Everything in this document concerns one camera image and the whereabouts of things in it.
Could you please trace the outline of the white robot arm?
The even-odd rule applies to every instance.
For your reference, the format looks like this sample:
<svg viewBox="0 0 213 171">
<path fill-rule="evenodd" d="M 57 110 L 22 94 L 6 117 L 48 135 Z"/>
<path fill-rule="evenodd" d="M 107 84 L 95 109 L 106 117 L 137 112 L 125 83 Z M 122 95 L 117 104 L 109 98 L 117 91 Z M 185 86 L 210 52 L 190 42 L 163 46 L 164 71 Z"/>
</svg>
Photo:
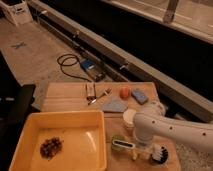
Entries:
<svg viewBox="0 0 213 171">
<path fill-rule="evenodd" d="M 213 154 L 213 124 L 171 119 L 165 113 L 159 101 L 150 101 L 136 112 L 134 136 L 139 144 L 150 145 L 157 135 Z"/>
</svg>

